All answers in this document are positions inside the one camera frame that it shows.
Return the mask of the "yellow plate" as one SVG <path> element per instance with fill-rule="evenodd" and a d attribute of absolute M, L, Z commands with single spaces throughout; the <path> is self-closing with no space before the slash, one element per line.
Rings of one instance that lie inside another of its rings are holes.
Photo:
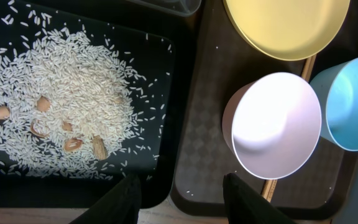
<path fill-rule="evenodd" d="M 224 0 L 229 19 L 253 48 L 272 58 L 303 60 L 339 32 L 350 0 Z"/>

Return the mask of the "light blue bowl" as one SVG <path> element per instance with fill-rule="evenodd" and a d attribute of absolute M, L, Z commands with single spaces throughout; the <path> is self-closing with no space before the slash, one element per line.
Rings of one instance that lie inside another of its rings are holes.
<path fill-rule="evenodd" d="M 358 151 L 358 58 L 319 72 L 310 85 L 322 114 L 320 136 L 347 151 Z"/>

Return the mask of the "clear plastic bin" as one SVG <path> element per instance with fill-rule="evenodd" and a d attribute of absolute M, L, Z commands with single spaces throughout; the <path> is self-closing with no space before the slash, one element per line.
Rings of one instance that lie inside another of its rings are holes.
<path fill-rule="evenodd" d="M 158 11 L 188 17 L 201 6 L 201 0 L 128 0 Z"/>

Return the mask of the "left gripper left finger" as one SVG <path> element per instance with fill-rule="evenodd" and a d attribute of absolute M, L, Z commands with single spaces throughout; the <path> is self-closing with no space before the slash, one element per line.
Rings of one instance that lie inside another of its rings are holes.
<path fill-rule="evenodd" d="M 70 224 L 137 224 L 141 205 L 140 179 L 130 174 Z"/>

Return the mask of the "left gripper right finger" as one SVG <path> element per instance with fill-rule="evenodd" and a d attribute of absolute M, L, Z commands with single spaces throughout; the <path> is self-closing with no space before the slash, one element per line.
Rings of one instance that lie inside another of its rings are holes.
<path fill-rule="evenodd" d="M 229 224 L 295 224 L 236 174 L 224 176 L 223 196 Z"/>

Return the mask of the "white bowl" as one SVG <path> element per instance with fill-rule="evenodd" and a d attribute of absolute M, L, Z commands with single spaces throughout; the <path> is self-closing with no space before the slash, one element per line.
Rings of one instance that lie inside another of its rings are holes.
<path fill-rule="evenodd" d="M 273 180 L 305 164 L 318 143 L 321 123 L 321 107 L 310 84 L 298 75 L 277 72 L 231 96 L 222 132 L 248 173 Z"/>

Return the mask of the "black waste tray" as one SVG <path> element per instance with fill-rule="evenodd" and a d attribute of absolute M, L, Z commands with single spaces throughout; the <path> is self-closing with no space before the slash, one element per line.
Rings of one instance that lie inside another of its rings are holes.
<path fill-rule="evenodd" d="M 0 155 L 0 208 L 88 208 L 128 174 L 137 174 L 142 206 L 158 205 L 173 182 L 181 127 L 195 64 L 196 41 L 184 18 L 129 1 L 0 1 L 0 48 L 23 52 L 39 26 L 31 10 L 51 15 L 50 28 L 85 29 L 92 42 L 109 39 L 140 74 L 134 81 L 134 106 L 145 118 L 138 138 L 127 139 L 130 151 L 109 157 L 110 180 L 71 179 L 51 175 L 9 174 L 8 155 Z"/>

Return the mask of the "pile of rice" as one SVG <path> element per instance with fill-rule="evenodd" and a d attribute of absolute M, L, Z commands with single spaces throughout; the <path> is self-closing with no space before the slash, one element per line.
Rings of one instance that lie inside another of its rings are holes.
<path fill-rule="evenodd" d="M 39 26 L 34 40 L 25 39 L 25 50 L 12 55 L 0 48 L 0 106 L 11 113 L 0 120 L 0 155 L 12 161 L 9 174 L 110 180 L 109 157 L 129 152 L 124 141 L 138 138 L 145 121 L 134 106 L 134 81 L 141 74 L 119 58 L 109 39 L 96 45 L 85 29 L 52 29 L 51 19 L 31 10 L 24 26 Z M 51 104 L 46 112 L 36 108 L 41 96 Z M 31 133 L 33 120 L 49 133 L 47 138 Z M 72 131 L 62 129 L 64 121 Z M 93 154 L 95 136 L 103 139 L 105 160 Z M 65 152 L 63 145 L 71 138 L 82 140 L 82 146 Z"/>

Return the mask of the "brown serving tray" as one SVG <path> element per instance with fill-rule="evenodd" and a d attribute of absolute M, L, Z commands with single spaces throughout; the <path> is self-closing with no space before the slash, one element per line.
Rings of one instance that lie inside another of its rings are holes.
<path fill-rule="evenodd" d="M 237 174 L 255 191 L 264 181 L 249 174 L 228 148 L 222 117 L 230 97 L 244 85 L 274 72 L 300 75 L 305 61 L 270 58 L 250 47 L 233 28 L 222 1 L 204 4 L 198 52 L 184 132 L 170 198 L 182 212 L 223 217 L 223 178 Z M 280 179 L 272 204 L 295 220 L 327 220 L 349 195 L 357 154 L 320 139 L 301 169 Z"/>

